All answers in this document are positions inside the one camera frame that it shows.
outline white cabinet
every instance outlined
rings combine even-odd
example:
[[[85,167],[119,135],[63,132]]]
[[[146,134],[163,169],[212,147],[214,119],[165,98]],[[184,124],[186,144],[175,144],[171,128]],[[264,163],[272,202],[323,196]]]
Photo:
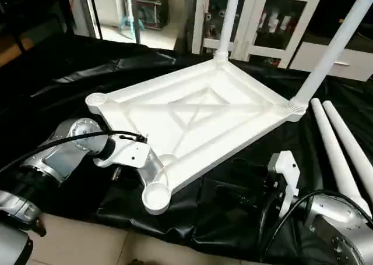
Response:
[[[227,7],[228,0],[210,0],[209,2],[209,13],[211,15],[210,20],[207,22],[208,32],[205,30],[205,36],[203,39],[203,46],[216,50],[219,46],[219,39],[221,28],[223,27],[224,13]],[[193,31],[193,43],[192,53],[199,54],[200,45],[202,43],[202,27],[204,18],[204,7],[206,0],[196,1],[196,13],[195,23]],[[229,45],[229,51],[236,51],[239,40],[244,39],[247,27],[249,25],[251,11],[254,6],[255,0],[239,0],[236,11],[236,18],[233,26],[231,43]]]
[[[311,72],[327,45],[303,42],[290,65],[290,69]],[[373,54],[345,49],[334,63],[329,75],[345,77],[346,79],[366,81],[373,74]]]
[[[240,0],[229,50],[232,59],[264,62],[286,68],[319,0]],[[203,8],[197,0],[192,53],[200,52]],[[210,0],[210,20],[203,37],[204,51],[218,47],[227,0]]]

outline white frame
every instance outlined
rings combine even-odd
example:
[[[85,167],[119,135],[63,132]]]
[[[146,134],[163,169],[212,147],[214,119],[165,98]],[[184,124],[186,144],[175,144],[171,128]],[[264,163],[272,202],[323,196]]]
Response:
[[[244,6],[242,8],[240,22],[237,27],[237,31],[234,37],[234,42],[230,42],[228,50],[231,51],[231,58],[238,59],[241,53],[242,39],[245,37],[246,29],[249,25],[251,18],[252,8],[254,7],[255,0],[245,0]],[[194,30],[193,30],[193,42],[192,42],[192,53],[199,54],[202,38],[202,27],[204,19],[204,5],[205,0],[196,1],[196,12],[194,20]],[[218,49],[219,40],[205,38],[203,41],[203,46],[206,48]]]
[[[252,17],[250,19],[250,25],[245,35],[245,40],[242,49],[241,55],[238,57],[239,60],[248,61],[249,55],[260,55],[273,58],[281,59],[279,63],[280,68],[286,68],[290,63],[290,60],[299,44],[305,29],[308,26],[309,21],[311,20],[312,15],[315,12],[315,9],[319,3],[319,0],[297,0],[306,2],[306,6],[302,12],[302,15],[299,19],[297,27],[295,28],[293,35],[286,47],[285,50],[280,50],[277,48],[268,48],[260,47],[254,45],[256,39],[256,31],[258,29],[258,24],[262,16],[262,12],[266,3],[266,0],[256,0],[255,6],[252,10]]]
[[[153,147],[159,150],[159,153],[163,153],[163,156],[167,156],[164,159],[165,163],[163,163],[160,158],[157,158],[157,155],[153,155],[153,159],[150,159],[146,164],[146,166],[149,164],[149,170],[145,168],[144,174],[139,171],[141,176],[146,175],[145,173],[153,175],[151,183],[145,185],[142,193],[145,209],[151,214],[160,214],[166,211],[170,204],[171,194],[179,191],[197,177],[202,176],[285,121],[299,121],[305,114],[311,97],[331,70],[372,3],[373,0],[356,0],[345,21],[330,42],[328,50],[290,101],[228,61],[228,46],[238,0],[228,0],[220,45],[213,59],[112,93],[89,95],[86,98],[88,108],[93,114],[101,114],[110,129],[125,128],[134,131],[137,128],[143,135],[149,132],[149,142],[155,140]],[[212,97],[205,98],[207,94],[213,93],[218,94],[217,97],[215,95],[215,99]],[[161,112],[155,112],[154,110],[140,111],[135,116],[136,126],[133,117],[129,116],[131,109],[128,107],[133,103],[143,105],[148,103],[148,106],[153,109],[162,108],[166,110],[163,112],[166,117],[168,115],[170,118],[161,120],[159,119]],[[173,118],[172,113],[176,114],[176,112],[170,109],[171,104],[174,106],[181,105],[183,109],[185,107],[192,109],[192,115],[190,115],[190,112],[183,112],[188,115],[186,119],[183,118],[182,132],[177,128],[175,130],[175,126],[169,128],[165,126],[167,121],[171,121],[172,125],[180,124],[180,116],[177,119]],[[230,107],[241,112],[234,111],[235,114],[232,116],[220,116],[219,121],[215,119],[214,121],[210,120],[209,123],[205,122],[205,125],[208,126],[203,127],[202,131],[193,132],[189,130],[190,125],[193,125],[193,122],[196,121],[195,118],[199,110],[206,109],[205,106],[207,106],[207,109],[212,107],[222,109],[221,106],[223,106],[223,109]],[[179,148],[180,140],[186,140],[184,138],[185,132],[191,134],[188,143],[183,150],[179,151],[176,158],[170,160],[170,154],[167,151],[162,151],[165,148],[165,137],[168,137],[168,143],[170,143],[174,142],[174,136],[182,134],[182,138],[177,141],[177,145],[172,146],[172,155],[175,156],[175,148]],[[365,172],[367,173],[364,174],[365,177],[371,176],[371,171]]]

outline black cable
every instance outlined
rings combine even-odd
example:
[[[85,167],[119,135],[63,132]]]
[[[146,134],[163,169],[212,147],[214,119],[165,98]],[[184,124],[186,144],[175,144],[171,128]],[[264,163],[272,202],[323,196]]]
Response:
[[[269,208],[271,207],[273,202],[276,200],[277,194],[278,194],[277,192],[272,192],[272,194],[269,196],[269,198],[267,199],[267,201],[265,202],[262,208],[261,216],[259,217],[259,230],[258,230],[258,242],[257,242],[258,248],[260,247],[262,243],[264,226],[267,220]]]
[[[289,211],[283,216],[283,218],[277,223],[276,227],[275,227],[275,231],[273,232],[273,235],[271,238],[269,238],[268,242],[267,242],[267,245],[264,247],[264,251],[263,251],[263,254],[261,255],[261,258],[260,258],[260,261],[263,262],[266,255],[267,255],[267,252],[270,248],[270,246],[272,245],[276,235],[279,233],[279,231],[281,230],[281,227],[284,225],[284,223],[288,220],[288,218],[291,216],[291,214],[303,203],[305,202],[306,200],[308,200],[309,198],[315,196],[315,195],[319,195],[319,194],[323,194],[323,195],[328,195],[328,196],[333,196],[333,197],[336,197],[336,198],[340,198],[340,199],[343,199],[345,200],[348,204],[352,205],[355,209],[357,209],[359,211],[359,213],[361,215],[363,215],[363,217],[369,222],[370,224],[370,227],[373,227],[373,220],[372,218],[358,205],[356,204],[354,201],[352,201],[349,197],[347,197],[346,195],[343,195],[339,192],[334,192],[334,191],[330,191],[330,190],[325,190],[325,189],[320,189],[320,190],[315,190],[313,192],[310,192],[309,194],[307,195],[304,195],[303,197],[299,198],[299,200],[289,209]]]
[[[96,137],[96,136],[103,136],[103,135],[108,135],[108,136],[110,136],[110,135],[131,135],[131,136],[134,136],[134,137],[139,138],[139,139],[143,139],[143,140],[145,139],[145,137],[140,135],[140,134],[127,132],[127,131],[117,131],[117,130],[108,130],[108,131],[101,131],[101,132],[81,134],[81,135],[72,136],[72,137],[66,137],[66,138],[63,138],[63,139],[59,139],[59,140],[56,140],[56,141],[38,146],[36,149],[34,149],[34,150],[16,158],[16,159],[14,159],[13,161],[11,161],[10,163],[8,163],[7,165],[5,165],[4,167],[2,167],[0,169],[0,174],[2,172],[4,172],[5,170],[10,169],[13,166],[17,165],[22,160],[25,160],[25,159],[27,159],[27,158],[29,158],[29,157],[37,154],[37,153],[40,153],[44,150],[50,149],[51,147],[55,147],[55,146],[58,146],[59,144],[64,144],[64,143],[68,143],[68,142],[75,141],[75,140],[80,140],[80,139],[85,139],[85,138],[90,138],[90,137]]]

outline cabinet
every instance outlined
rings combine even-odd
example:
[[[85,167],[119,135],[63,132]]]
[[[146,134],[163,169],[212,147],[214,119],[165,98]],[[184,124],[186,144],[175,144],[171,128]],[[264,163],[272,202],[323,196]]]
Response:
[[[203,37],[205,0],[196,1],[192,53],[200,53],[201,44],[207,52],[217,49],[227,1],[210,0],[209,20]],[[286,68],[318,2],[240,0],[229,46],[230,58]]]

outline bottle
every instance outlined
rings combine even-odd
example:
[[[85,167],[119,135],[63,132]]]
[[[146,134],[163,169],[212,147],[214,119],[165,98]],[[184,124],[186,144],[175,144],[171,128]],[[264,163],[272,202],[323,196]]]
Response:
[[[274,33],[276,31],[277,25],[279,24],[279,11],[274,9],[268,21],[269,33]]]

